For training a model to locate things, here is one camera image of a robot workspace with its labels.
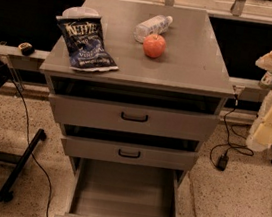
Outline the grey bottom drawer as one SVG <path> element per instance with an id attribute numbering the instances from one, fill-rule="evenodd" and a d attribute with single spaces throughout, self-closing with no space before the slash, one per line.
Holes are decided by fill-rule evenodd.
<path id="1" fill-rule="evenodd" d="M 174 170 L 80 161 L 66 213 L 54 217 L 178 217 Z"/>

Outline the grey drawer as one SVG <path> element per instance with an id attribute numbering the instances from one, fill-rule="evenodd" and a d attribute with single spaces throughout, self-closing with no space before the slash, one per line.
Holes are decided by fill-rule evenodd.
<path id="1" fill-rule="evenodd" d="M 184 94 L 88 80 L 61 79 L 49 100 L 58 123 L 198 142 L 219 118 Z"/>
<path id="2" fill-rule="evenodd" d="M 178 217 L 174 170 L 80 161 L 66 213 L 54 217 Z"/>
<path id="3" fill-rule="evenodd" d="M 196 141 L 85 126 L 66 125 L 64 131 L 64 152 L 75 158 L 189 171 L 198 158 Z"/>

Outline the grey drawer cabinet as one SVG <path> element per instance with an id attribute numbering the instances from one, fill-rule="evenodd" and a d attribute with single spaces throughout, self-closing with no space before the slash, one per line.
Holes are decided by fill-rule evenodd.
<path id="1" fill-rule="evenodd" d="M 196 107 L 219 117 L 233 89 L 206 12 L 122 0 L 86 0 L 85 4 L 102 14 L 105 48 L 118 70 L 74 71 L 65 42 L 60 40 L 41 66 L 49 97 L 61 79 L 88 80 L 184 94 Z M 132 33 L 140 21 L 159 14 L 170 15 L 174 21 L 164 35 L 164 54 L 150 59 Z"/>

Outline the grey middle drawer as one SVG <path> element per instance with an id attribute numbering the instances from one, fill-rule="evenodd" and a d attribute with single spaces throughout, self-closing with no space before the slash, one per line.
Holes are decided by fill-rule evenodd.
<path id="1" fill-rule="evenodd" d="M 64 152 L 75 158 L 189 171 L 198 158 L 196 141 L 85 126 L 66 125 L 64 131 Z"/>

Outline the grey top drawer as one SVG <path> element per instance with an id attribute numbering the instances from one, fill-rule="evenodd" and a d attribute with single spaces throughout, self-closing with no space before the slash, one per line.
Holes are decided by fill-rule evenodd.
<path id="1" fill-rule="evenodd" d="M 88 80 L 61 79 L 49 100 L 58 123 L 198 142 L 219 118 L 184 94 Z"/>

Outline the small glass bottle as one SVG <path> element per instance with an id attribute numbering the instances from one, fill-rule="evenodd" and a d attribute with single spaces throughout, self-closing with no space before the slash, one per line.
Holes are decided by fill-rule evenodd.
<path id="1" fill-rule="evenodd" d="M 269 72 L 268 70 L 265 71 L 263 77 L 261 78 L 261 80 L 259 80 L 259 86 L 260 88 L 267 89 L 272 86 L 272 72 Z"/>

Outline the red apple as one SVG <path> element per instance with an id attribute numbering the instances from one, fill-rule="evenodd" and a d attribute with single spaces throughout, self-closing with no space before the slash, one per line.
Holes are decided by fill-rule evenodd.
<path id="1" fill-rule="evenodd" d="M 157 58 L 166 50 L 166 40 L 161 35 L 151 34 L 143 41 L 143 51 L 147 57 Z"/>

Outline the clear plastic water bottle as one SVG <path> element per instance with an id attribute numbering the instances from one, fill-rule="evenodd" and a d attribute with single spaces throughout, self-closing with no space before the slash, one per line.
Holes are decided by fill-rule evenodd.
<path id="1" fill-rule="evenodd" d="M 167 31 L 173 18 L 171 16 L 158 15 L 144 22 L 139 23 L 135 27 L 134 38 L 137 42 L 143 43 L 146 36 L 151 34 L 162 34 Z"/>

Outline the blue kettle chips bag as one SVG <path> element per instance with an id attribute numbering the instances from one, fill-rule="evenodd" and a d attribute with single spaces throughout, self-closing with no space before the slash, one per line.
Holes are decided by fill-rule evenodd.
<path id="1" fill-rule="evenodd" d="M 69 54 L 70 67 L 88 72 L 118 70 L 117 64 L 105 50 L 103 28 L 99 16 L 57 16 Z"/>

